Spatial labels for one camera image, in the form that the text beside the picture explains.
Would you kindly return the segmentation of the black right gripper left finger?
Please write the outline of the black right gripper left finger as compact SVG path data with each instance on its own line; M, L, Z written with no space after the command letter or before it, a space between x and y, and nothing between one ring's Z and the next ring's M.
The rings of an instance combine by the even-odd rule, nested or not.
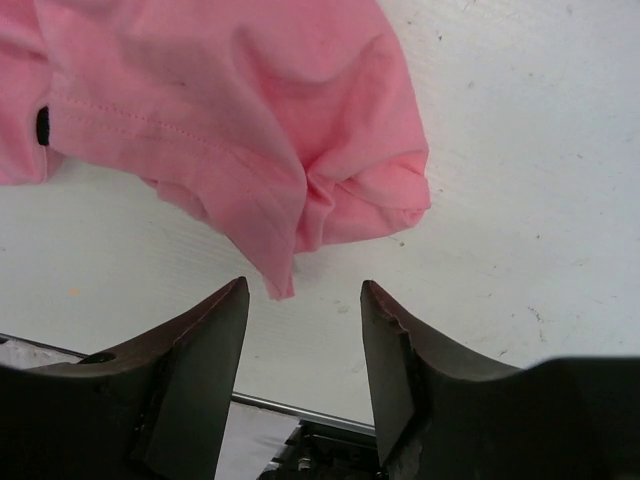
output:
M244 342L237 278L76 363L1 370L5 479L211 479Z

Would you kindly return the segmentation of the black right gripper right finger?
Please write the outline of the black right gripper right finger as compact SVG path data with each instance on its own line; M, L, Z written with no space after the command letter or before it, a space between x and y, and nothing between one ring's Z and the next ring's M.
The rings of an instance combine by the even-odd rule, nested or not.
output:
M635 479L639 361L520 369L413 316L373 281L362 338L379 461L392 479Z

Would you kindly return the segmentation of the pink t-shirt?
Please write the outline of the pink t-shirt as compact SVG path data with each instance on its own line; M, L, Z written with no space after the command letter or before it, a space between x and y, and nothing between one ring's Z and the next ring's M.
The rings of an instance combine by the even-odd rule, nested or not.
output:
M374 1L5 1L1 181L133 174L291 297L299 253L415 226L428 146Z

